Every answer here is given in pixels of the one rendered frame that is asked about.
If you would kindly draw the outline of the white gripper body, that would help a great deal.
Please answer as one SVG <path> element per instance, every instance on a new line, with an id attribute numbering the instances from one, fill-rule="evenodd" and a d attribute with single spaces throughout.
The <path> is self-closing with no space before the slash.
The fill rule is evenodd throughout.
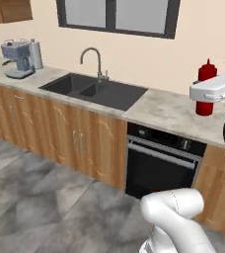
<path id="1" fill-rule="evenodd" d="M 206 103 L 217 103 L 225 100 L 225 73 L 189 87 L 192 100 Z"/>

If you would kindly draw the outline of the dark double sink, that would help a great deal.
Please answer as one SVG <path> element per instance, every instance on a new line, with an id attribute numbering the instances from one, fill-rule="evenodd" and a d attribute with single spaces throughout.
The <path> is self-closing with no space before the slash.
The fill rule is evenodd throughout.
<path id="1" fill-rule="evenodd" d="M 72 97 L 126 112 L 146 88 L 76 73 L 66 74 L 40 86 L 41 90 Z"/>

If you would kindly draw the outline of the black oven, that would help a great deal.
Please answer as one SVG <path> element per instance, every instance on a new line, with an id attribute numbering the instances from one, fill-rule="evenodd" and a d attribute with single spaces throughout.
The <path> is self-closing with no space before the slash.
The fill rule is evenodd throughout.
<path id="1" fill-rule="evenodd" d="M 206 149 L 203 142 L 134 123 L 127 124 L 127 143 L 195 165 L 193 170 L 187 169 L 127 147 L 125 192 L 137 199 L 154 192 L 191 188 Z"/>

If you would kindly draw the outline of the wooden drawer front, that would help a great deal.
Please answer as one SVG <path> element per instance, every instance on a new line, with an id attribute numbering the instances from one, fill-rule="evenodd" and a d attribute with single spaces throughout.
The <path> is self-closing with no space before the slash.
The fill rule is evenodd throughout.
<path id="1" fill-rule="evenodd" d="M 25 97 L 25 100 L 19 100 L 14 95 Z M 37 105 L 36 97 L 33 94 L 22 92 L 13 88 L 6 88 L 4 91 L 9 106 L 14 108 L 34 108 Z"/>

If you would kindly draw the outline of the wooden wall cabinet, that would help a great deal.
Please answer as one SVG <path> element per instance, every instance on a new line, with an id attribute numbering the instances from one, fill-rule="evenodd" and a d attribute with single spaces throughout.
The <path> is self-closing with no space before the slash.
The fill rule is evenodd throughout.
<path id="1" fill-rule="evenodd" d="M 0 0 L 0 23 L 14 23 L 33 18 L 30 0 Z"/>

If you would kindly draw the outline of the grey coffee machine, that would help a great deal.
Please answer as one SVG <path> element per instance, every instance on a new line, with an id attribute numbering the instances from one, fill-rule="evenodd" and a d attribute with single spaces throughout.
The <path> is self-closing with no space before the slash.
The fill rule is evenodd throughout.
<path id="1" fill-rule="evenodd" d="M 30 63 L 30 43 L 28 41 L 8 40 L 1 44 L 3 56 L 15 62 L 15 68 L 5 71 L 5 75 L 13 79 L 24 79 L 36 72 Z"/>

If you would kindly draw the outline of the red ketchup bottle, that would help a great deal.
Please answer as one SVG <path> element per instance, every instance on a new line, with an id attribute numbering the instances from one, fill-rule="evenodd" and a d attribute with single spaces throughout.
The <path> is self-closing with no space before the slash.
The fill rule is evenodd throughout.
<path id="1" fill-rule="evenodd" d="M 213 78 L 217 75 L 217 68 L 214 64 L 210 63 L 210 59 L 207 59 L 207 63 L 203 64 L 198 69 L 198 80 L 205 81 L 210 78 Z M 210 116 L 213 112 L 213 104 L 206 102 L 196 102 L 195 112 L 199 116 Z"/>

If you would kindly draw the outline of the dark framed window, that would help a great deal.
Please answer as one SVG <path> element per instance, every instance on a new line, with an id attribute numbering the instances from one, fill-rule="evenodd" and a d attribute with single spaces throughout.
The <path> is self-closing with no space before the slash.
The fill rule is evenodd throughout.
<path id="1" fill-rule="evenodd" d="M 173 40 L 181 0 L 56 0 L 61 28 Z"/>

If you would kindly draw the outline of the silver curved tap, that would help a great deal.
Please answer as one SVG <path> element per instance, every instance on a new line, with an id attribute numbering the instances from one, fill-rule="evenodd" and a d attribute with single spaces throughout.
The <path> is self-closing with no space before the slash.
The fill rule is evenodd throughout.
<path id="1" fill-rule="evenodd" d="M 108 71 L 106 70 L 106 74 L 104 75 L 102 72 L 102 58 L 101 58 L 101 54 L 99 52 L 98 49 L 96 49 L 93 46 L 87 47 L 85 48 L 80 56 L 80 64 L 84 63 L 84 56 L 88 51 L 94 51 L 97 54 L 98 57 L 98 82 L 102 82 L 103 80 L 109 80 L 110 78 L 108 77 Z"/>

